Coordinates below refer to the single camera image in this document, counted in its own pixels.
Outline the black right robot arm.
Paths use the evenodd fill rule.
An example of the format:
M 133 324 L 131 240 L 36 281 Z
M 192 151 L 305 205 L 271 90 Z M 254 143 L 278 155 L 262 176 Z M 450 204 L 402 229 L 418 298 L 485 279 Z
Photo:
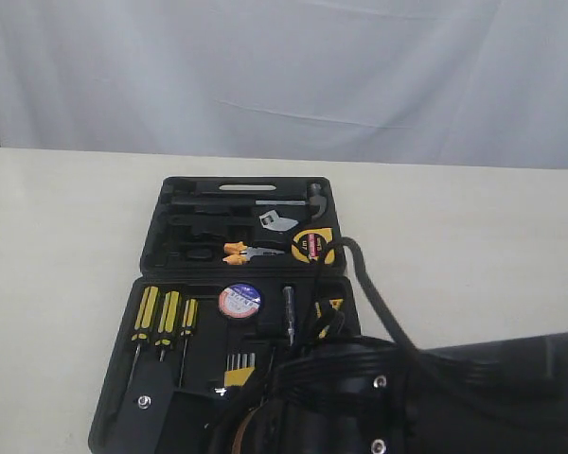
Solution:
M 210 426 L 209 453 L 568 453 L 568 333 L 427 350 L 487 418 L 390 341 L 330 340 L 256 372 Z

